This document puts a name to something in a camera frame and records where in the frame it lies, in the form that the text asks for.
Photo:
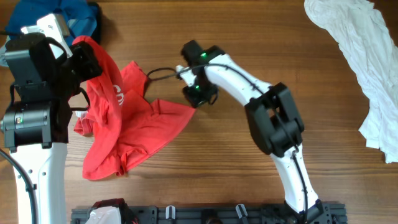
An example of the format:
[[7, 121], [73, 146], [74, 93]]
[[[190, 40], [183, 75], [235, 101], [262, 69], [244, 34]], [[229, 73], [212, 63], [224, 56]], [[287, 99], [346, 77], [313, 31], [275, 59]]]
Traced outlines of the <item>red soccer t-shirt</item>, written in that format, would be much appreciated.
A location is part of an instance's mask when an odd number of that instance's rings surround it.
[[124, 175], [176, 138], [195, 109], [160, 99], [149, 103], [144, 98], [149, 78], [136, 62], [119, 69], [91, 37], [79, 36], [74, 42], [89, 44], [103, 70], [87, 81], [90, 108], [78, 117], [74, 127], [82, 136], [94, 135], [82, 176], [100, 180]]

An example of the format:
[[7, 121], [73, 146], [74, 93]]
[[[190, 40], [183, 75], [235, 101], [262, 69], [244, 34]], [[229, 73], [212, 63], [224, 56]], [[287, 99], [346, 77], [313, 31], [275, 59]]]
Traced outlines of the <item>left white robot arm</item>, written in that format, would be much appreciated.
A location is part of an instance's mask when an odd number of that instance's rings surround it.
[[14, 77], [1, 120], [2, 155], [14, 168], [19, 223], [65, 223], [69, 99], [101, 75], [90, 44], [62, 46], [40, 33], [10, 40], [5, 58]]

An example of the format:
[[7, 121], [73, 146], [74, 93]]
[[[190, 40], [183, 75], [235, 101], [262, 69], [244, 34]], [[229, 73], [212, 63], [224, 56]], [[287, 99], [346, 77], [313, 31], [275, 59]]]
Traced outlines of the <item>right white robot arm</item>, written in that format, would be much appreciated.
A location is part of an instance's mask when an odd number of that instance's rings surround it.
[[286, 206], [301, 223], [318, 218], [321, 201], [303, 160], [304, 123], [287, 86], [252, 76], [216, 45], [205, 50], [191, 40], [181, 54], [187, 67], [178, 66], [177, 76], [186, 83], [183, 94], [190, 105], [214, 104], [219, 89], [243, 105], [252, 140], [277, 168]]

